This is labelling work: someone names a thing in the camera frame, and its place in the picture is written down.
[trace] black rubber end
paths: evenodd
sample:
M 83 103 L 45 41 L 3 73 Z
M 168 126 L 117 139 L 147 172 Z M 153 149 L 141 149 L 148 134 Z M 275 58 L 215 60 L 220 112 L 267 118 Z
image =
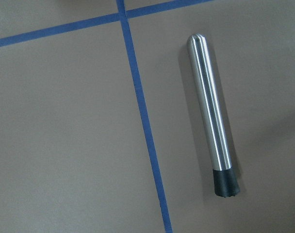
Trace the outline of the black rubber end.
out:
M 213 170 L 214 192 L 220 197 L 236 196 L 240 192 L 233 168 L 217 171 Z

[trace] silver cylinder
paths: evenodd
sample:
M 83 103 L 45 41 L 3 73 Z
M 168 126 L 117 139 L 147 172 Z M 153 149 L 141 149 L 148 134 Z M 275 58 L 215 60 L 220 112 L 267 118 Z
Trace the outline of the silver cylinder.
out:
M 218 171 L 227 170 L 231 168 L 231 160 L 207 42 L 205 37 L 195 34 L 190 36 L 187 45 L 212 167 Z

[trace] shiny metal tube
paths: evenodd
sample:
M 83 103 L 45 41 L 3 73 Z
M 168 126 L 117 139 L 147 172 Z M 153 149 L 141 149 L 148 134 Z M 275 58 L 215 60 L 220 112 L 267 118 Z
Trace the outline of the shiny metal tube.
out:
M 235 196 L 239 192 L 239 186 L 233 172 L 229 149 L 220 111 L 220 104 L 215 87 L 213 69 L 211 66 L 208 46 L 205 37 L 200 34 L 190 36 L 188 50 L 193 69 L 198 101 L 205 126 L 207 142 L 213 167 L 215 192 L 219 196 Z M 234 183 L 234 192 L 223 189 L 231 189 Z

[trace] blue stripe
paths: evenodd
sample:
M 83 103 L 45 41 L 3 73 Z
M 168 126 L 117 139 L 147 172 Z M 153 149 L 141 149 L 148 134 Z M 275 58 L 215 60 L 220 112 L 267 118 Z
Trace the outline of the blue stripe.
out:
M 195 5 L 207 1 L 212 1 L 212 0 L 174 0 L 174 1 L 168 1 L 160 4 L 155 4 L 151 6 L 145 6 L 133 10 L 127 11 L 127 18 L 135 18 L 139 16 L 145 16 L 157 12 L 162 12 L 162 11 L 168 11 L 172 9 L 177 9 L 181 8 L 184 6 L 190 6 L 190 5 Z
M 50 35 L 67 33 L 71 31 L 83 29 L 83 28 L 89 28 L 89 27 L 100 25 L 100 24 L 111 23 L 116 21 L 119 21 L 118 13 L 106 15 L 106 16 L 100 16 L 96 18 L 90 18 L 86 20 L 73 22 L 73 23 L 67 23 L 67 24 L 63 24 L 63 25 L 59 25 L 59 26 L 55 26 L 51 28 L 40 29 L 37 31 L 29 32 L 29 33 L 13 35 L 10 37 L 0 39 L 0 47 L 12 45 L 12 44 L 16 44 L 16 43 L 20 43 L 20 42 L 24 42 L 28 40 L 34 40 L 34 39 L 38 39 L 38 38 L 46 37 Z
M 131 68 L 133 85 L 134 85 L 134 89 L 136 92 L 137 101 L 139 105 L 139 111 L 140 111 L 141 121 L 142 121 L 143 130 L 144 130 L 144 134 L 146 138 L 147 149 L 148 149 L 148 154 L 149 154 L 149 158 L 150 158 L 150 162 L 152 166 L 152 172 L 153 172 L 154 181 L 156 185 L 157 195 L 158 195 L 159 203 L 161 206 L 161 212 L 162 212 L 163 221 L 164 221 L 164 228 L 166 233 L 172 233 L 172 227 L 171 227 L 169 211 L 167 207 L 167 202 L 166 202 L 166 197 L 165 197 L 165 192 L 164 192 L 164 187 L 163 187 L 163 182 L 161 177 L 161 171 L 159 169 L 155 145 L 154 145 L 153 136 L 152 136 L 152 130 L 151 130 L 150 122 L 148 119 L 146 101 L 144 99 L 144 93 L 142 89 L 136 55 L 134 52 L 130 27 L 126 17 L 125 5 L 123 0 L 116 0 L 116 3 L 118 7 L 120 22 L 122 25 L 129 65 Z

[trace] gray surface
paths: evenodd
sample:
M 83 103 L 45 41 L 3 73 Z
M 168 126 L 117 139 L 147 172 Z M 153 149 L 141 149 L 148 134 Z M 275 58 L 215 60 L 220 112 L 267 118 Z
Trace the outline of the gray surface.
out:
M 0 233 L 163 229 L 120 23 L 0 48 Z
M 130 25 L 174 231 L 294 233 L 295 0 L 213 1 Z M 213 193 L 193 33 L 215 51 L 242 189 L 233 198 Z
M 0 38 L 116 12 L 115 0 L 0 0 Z
M 170 0 L 125 0 L 126 10 L 132 10 L 139 7 L 155 5 Z

